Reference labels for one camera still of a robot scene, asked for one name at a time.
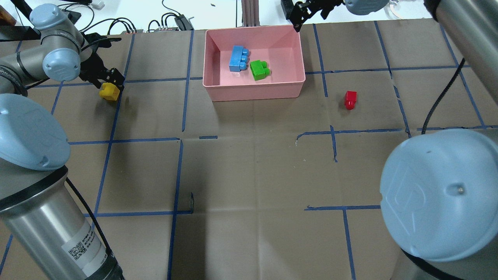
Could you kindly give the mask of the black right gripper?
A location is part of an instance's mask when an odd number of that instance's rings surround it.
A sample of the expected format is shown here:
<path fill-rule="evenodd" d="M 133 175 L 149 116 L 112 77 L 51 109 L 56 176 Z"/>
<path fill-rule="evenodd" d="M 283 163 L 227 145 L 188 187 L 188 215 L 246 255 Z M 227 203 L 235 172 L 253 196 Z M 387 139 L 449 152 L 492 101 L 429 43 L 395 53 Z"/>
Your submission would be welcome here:
<path fill-rule="evenodd" d="M 315 14 L 319 13 L 322 19 L 327 19 L 330 12 L 343 3 L 343 0 L 305 0 L 295 3 L 293 0 L 282 0 L 281 7 L 285 19 L 296 32 L 300 32 L 302 25 Z"/>

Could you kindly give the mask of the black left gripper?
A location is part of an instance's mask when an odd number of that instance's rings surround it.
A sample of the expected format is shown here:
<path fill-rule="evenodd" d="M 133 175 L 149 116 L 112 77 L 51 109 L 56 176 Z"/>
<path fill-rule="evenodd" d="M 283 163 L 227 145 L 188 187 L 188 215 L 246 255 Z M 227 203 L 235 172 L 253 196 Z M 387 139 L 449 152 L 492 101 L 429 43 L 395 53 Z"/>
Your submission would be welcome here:
<path fill-rule="evenodd" d="M 89 50 L 90 56 L 88 59 L 82 60 L 79 77 L 92 84 L 102 84 L 102 90 L 105 89 L 105 84 L 109 83 L 114 85 L 119 92 L 122 92 L 125 88 L 125 77 L 117 68 L 106 68 L 102 58 L 97 53 L 99 48 L 110 48 L 113 42 L 119 42 L 122 38 L 110 38 L 98 33 L 83 34 L 83 37 L 87 44 L 83 46 L 82 50 Z"/>

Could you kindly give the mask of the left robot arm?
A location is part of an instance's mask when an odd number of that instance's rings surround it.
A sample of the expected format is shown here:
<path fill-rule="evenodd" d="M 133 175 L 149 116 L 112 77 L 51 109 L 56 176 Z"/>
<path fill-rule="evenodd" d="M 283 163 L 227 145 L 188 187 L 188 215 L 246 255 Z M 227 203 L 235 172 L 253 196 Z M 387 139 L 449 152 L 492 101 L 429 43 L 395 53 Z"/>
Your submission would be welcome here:
<path fill-rule="evenodd" d="M 77 30 L 58 6 L 30 13 L 40 45 L 1 58 L 1 220 L 51 280 L 123 280 L 94 213 L 68 177 L 67 135 L 27 87 L 81 78 L 116 101 L 124 76 L 97 53 L 114 38 Z"/>

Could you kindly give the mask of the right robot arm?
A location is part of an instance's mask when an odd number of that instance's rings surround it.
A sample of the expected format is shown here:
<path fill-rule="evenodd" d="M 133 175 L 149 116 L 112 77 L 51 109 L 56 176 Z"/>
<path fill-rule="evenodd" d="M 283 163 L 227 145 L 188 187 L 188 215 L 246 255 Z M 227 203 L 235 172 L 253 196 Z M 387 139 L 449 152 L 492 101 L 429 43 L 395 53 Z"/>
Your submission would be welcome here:
<path fill-rule="evenodd" d="M 426 0 L 463 55 L 421 134 L 398 145 L 381 174 L 379 205 L 307 206 L 306 211 L 380 209 L 400 247 L 392 280 L 497 279 L 497 130 L 448 127 L 427 134 L 466 60 L 497 101 L 497 1 Z"/>

